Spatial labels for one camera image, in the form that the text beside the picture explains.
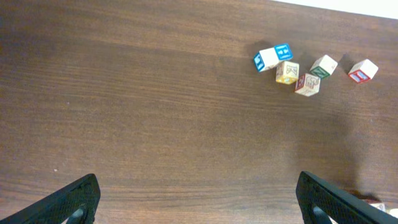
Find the blue number 5 block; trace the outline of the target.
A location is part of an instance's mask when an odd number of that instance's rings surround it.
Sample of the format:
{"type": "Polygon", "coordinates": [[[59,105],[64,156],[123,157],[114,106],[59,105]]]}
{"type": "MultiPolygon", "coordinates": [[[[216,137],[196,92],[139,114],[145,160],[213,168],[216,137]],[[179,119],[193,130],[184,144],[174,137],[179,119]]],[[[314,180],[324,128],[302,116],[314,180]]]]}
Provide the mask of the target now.
{"type": "Polygon", "coordinates": [[[395,217],[395,218],[398,218],[398,208],[393,208],[393,209],[389,210],[388,213],[389,213],[391,216],[393,216],[393,217],[395,217]]]}

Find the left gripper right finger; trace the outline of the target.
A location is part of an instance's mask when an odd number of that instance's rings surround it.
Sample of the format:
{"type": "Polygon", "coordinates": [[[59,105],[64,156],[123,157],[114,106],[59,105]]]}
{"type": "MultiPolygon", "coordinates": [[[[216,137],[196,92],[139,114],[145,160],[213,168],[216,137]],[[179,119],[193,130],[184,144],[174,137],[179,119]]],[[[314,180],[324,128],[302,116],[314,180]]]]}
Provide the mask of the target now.
{"type": "Polygon", "coordinates": [[[300,173],[295,192],[305,224],[397,224],[392,215],[307,171],[300,173]]]}

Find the red number wood block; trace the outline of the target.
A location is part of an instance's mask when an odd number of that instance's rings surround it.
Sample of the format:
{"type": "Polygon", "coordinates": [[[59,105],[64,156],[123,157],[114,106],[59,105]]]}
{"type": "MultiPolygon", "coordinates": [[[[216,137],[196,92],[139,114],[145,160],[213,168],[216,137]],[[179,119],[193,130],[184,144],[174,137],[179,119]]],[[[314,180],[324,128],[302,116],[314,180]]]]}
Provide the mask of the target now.
{"type": "Polygon", "coordinates": [[[381,210],[383,212],[386,212],[386,206],[384,203],[377,201],[377,200],[364,200],[367,204],[369,204],[370,206],[381,210]]]}

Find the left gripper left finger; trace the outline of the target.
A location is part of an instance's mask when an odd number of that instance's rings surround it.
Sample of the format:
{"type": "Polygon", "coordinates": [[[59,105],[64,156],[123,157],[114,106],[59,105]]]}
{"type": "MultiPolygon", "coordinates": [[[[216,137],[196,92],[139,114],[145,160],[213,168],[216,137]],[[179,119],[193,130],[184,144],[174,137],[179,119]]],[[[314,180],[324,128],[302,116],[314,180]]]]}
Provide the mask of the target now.
{"type": "Polygon", "coordinates": [[[84,223],[93,224],[101,197],[94,174],[87,174],[1,223],[84,223]]]}

